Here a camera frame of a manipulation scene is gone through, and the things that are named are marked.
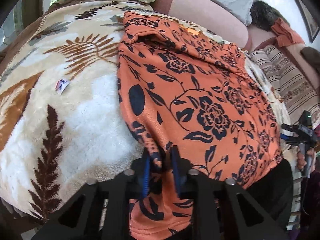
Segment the person right hand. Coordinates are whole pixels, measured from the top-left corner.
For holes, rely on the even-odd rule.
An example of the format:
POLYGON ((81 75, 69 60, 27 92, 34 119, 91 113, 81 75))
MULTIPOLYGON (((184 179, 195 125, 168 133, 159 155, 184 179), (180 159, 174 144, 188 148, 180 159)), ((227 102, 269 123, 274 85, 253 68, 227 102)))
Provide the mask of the person right hand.
MULTIPOLYGON (((311 157, 312 159, 312 163, 310 167, 310 172, 312 173, 316 167, 316 164, 315 164, 316 152, 314 148, 310 148, 306 154, 308 155, 308 157, 311 157)), ((302 171, 306 165, 307 165, 307 162, 306 162, 305 156, 300 152, 300 149, 298 149, 297 150, 297 168, 302 171)))

